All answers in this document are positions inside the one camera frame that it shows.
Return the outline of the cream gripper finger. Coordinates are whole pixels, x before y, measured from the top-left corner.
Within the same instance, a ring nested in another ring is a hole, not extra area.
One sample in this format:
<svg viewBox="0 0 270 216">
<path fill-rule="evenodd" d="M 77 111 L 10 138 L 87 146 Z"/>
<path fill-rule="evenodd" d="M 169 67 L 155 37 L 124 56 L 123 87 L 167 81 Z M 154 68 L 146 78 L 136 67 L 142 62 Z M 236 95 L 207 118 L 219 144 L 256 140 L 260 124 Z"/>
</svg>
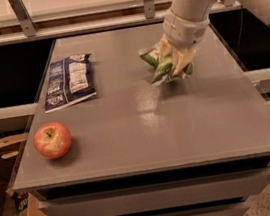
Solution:
<svg viewBox="0 0 270 216">
<path fill-rule="evenodd" d="M 168 51 L 168 57 L 171 59 L 171 76 L 177 76 L 182 73 L 186 66 L 192 62 L 196 54 L 196 48 L 181 48 L 170 49 Z"/>
<path fill-rule="evenodd" d="M 157 49 L 160 59 L 166 58 L 171 55 L 173 48 L 171 47 L 171 44 L 168 41 L 166 35 L 163 35 L 161 37 L 161 40 L 158 42 Z"/>
</svg>

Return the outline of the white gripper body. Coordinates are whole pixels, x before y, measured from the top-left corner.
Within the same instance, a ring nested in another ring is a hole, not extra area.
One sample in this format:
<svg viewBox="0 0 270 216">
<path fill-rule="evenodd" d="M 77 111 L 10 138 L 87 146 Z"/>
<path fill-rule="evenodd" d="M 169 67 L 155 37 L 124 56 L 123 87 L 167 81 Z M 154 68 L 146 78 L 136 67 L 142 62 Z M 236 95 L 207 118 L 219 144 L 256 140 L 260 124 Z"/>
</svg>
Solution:
<svg viewBox="0 0 270 216">
<path fill-rule="evenodd" d="M 209 19 L 200 22 L 189 21 L 178 17 L 167 10 L 162 28 L 169 43 L 175 48 L 193 47 L 204 39 Z"/>
</svg>

